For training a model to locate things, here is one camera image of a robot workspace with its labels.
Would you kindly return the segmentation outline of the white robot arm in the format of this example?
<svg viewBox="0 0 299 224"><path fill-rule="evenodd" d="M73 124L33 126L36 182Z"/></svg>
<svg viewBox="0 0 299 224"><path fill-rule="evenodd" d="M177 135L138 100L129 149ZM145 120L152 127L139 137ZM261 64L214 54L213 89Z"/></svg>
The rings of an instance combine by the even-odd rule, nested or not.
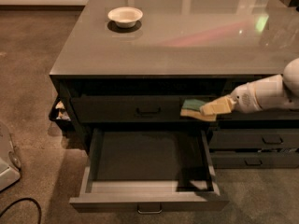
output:
<svg viewBox="0 0 299 224"><path fill-rule="evenodd" d="M291 61L283 74L266 77L236 87L200 107L205 115L228 114L232 111L255 113L270 109L297 109L299 104L299 59Z"/></svg>

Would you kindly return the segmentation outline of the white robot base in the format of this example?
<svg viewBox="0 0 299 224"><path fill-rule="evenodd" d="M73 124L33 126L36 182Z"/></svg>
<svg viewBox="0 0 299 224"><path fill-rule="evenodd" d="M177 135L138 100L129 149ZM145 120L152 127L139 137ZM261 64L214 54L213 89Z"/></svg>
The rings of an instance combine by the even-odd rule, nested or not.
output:
<svg viewBox="0 0 299 224"><path fill-rule="evenodd" d="M21 178L21 162L17 157L8 127L0 122L0 191Z"/></svg>

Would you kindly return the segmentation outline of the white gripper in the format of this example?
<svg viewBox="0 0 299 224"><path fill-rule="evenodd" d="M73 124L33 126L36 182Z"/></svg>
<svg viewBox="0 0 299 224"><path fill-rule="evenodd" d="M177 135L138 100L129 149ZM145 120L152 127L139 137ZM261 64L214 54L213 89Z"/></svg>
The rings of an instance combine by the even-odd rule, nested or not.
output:
<svg viewBox="0 0 299 224"><path fill-rule="evenodd" d="M233 110L241 113L254 113L261 111L252 83L236 87L230 95L222 96L200 107L200 112L205 116L228 114Z"/></svg>

